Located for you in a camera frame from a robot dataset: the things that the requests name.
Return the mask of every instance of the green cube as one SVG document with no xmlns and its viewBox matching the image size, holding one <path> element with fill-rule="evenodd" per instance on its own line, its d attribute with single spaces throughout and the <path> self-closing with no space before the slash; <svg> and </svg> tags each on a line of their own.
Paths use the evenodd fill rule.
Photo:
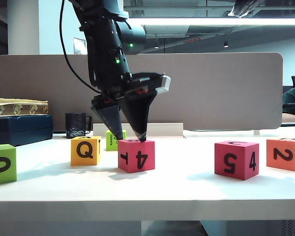
<svg viewBox="0 0 295 236">
<path fill-rule="evenodd" d="M 126 131 L 122 130 L 123 139 L 126 139 Z M 106 151 L 118 151 L 118 140 L 111 131 L 106 131 Z"/>
<path fill-rule="evenodd" d="M 16 181 L 16 149 L 10 144 L 0 145 L 0 184 Z"/>
</svg>

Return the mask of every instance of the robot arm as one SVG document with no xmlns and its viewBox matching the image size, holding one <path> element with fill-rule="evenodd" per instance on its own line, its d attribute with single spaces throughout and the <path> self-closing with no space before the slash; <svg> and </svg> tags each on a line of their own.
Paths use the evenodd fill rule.
<svg viewBox="0 0 295 236">
<path fill-rule="evenodd" d="M 69 0 L 88 44 L 90 83 L 101 90 L 94 110 L 117 139 L 122 139 L 120 108 L 141 142 L 146 140 L 149 106 L 169 89 L 170 77 L 158 73 L 131 74 L 125 54 L 144 46 L 145 31 L 127 22 L 117 0 Z"/>
</svg>

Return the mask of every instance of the orange cube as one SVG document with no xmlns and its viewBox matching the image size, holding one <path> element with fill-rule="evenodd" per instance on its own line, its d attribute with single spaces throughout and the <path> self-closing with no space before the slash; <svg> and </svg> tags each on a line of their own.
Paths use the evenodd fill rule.
<svg viewBox="0 0 295 236">
<path fill-rule="evenodd" d="M 71 139 L 71 166 L 97 165 L 100 161 L 100 136 Z"/>
<path fill-rule="evenodd" d="M 268 139 L 266 166 L 295 171 L 295 138 Z"/>
</svg>

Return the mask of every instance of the foam cube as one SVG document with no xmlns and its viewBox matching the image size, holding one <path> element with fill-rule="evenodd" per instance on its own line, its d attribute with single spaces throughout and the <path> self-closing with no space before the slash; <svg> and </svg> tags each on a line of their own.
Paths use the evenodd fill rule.
<svg viewBox="0 0 295 236">
<path fill-rule="evenodd" d="M 268 139 L 266 166 L 295 171 L 295 138 Z"/>
<path fill-rule="evenodd" d="M 126 131 L 122 130 L 123 139 L 127 138 Z M 118 151 L 118 140 L 110 130 L 106 131 L 106 151 Z"/>
<path fill-rule="evenodd" d="M 259 173 L 259 144 L 239 141 L 215 143 L 214 172 L 246 180 Z"/>
<path fill-rule="evenodd" d="M 16 181 L 16 149 L 10 144 L 0 145 L 0 184 Z"/>
<path fill-rule="evenodd" d="M 118 167 L 128 173 L 155 169 L 154 141 L 118 140 Z"/>
<path fill-rule="evenodd" d="M 97 165 L 101 158 L 100 136 L 71 139 L 71 166 Z"/>
</svg>

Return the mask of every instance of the red cube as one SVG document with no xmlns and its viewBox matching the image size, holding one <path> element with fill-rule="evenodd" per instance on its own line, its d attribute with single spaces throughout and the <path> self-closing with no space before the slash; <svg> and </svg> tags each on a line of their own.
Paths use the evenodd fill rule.
<svg viewBox="0 0 295 236">
<path fill-rule="evenodd" d="M 259 173 L 259 144 L 225 141 L 215 143 L 215 173 L 246 180 Z"/>
<path fill-rule="evenodd" d="M 118 140 L 118 167 L 128 173 L 154 170 L 154 141 Z"/>
</svg>

